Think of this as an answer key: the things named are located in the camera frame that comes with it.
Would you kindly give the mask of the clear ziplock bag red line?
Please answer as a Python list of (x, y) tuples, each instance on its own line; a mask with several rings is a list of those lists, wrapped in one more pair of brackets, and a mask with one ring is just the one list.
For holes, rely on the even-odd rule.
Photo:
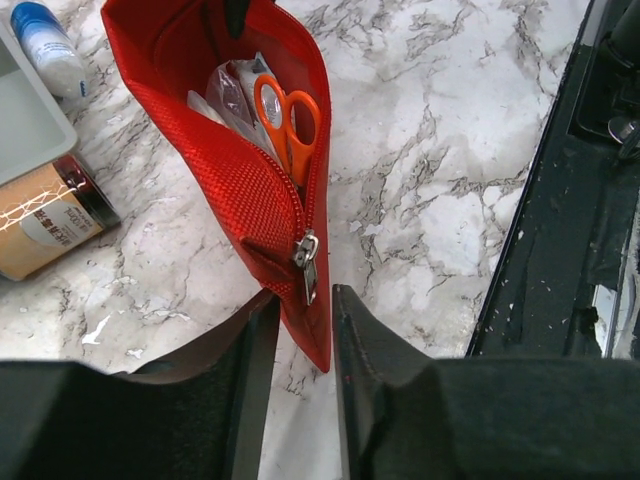
[(206, 88), (206, 101), (230, 129), (259, 146), (261, 138), (254, 127), (237, 66), (237, 61), (228, 61), (211, 73)]

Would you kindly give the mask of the orange handled scissors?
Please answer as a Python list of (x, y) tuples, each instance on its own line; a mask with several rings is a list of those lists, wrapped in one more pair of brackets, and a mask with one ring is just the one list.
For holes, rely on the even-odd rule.
[[(302, 90), (286, 93), (275, 77), (261, 74), (254, 83), (254, 102), (262, 123), (280, 160), (284, 171), (297, 187), (306, 185), (311, 157), (315, 151), (319, 136), (321, 112), (310, 94)], [(280, 122), (274, 124), (268, 115), (266, 106), (269, 100), (275, 101), (280, 112)], [(314, 124), (313, 136), (309, 143), (300, 140), (297, 134), (294, 108), (299, 103), (311, 114)]]

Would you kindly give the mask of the silvery clear foil packet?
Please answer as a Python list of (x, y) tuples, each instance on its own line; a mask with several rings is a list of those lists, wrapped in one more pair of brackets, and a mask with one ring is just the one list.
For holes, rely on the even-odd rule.
[(261, 52), (257, 52), (252, 59), (236, 60), (235, 71), (246, 97), (252, 120), (256, 122), (259, 117), (254, 96), (255, 83), (259, 76), (263, 74), (271, 75), (272, 71)]

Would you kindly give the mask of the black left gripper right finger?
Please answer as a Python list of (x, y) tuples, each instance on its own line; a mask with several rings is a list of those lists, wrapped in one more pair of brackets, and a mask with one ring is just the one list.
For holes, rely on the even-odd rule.
[(639, 366), (433, 359), (347, 285), (332, 316), (347, 479), (635, 479)]

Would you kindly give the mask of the red first aid kit pouch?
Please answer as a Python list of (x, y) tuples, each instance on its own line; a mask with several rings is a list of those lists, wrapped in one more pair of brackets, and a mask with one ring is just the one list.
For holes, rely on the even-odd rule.
[[(327, 371), (331, 100), (311, 34), (271, 1), (108, 1), (102, 18), (124, 83), (189, 166), (251, 275), (280, 298), (293, 340)], [(296, 113), (300, 138), (316, 140), (303, 188), (228, 124), (187, 106), (218, 65), (256, 53), (283, 89), (305, 91), (320, 107), (319, 121)]]

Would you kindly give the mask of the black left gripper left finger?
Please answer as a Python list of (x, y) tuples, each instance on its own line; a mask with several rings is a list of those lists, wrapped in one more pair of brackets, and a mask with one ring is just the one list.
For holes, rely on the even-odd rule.
[(278, 329), (278, 298), (264, 290), (131, 373), (3, 362), (2, 477), (256, 478)]

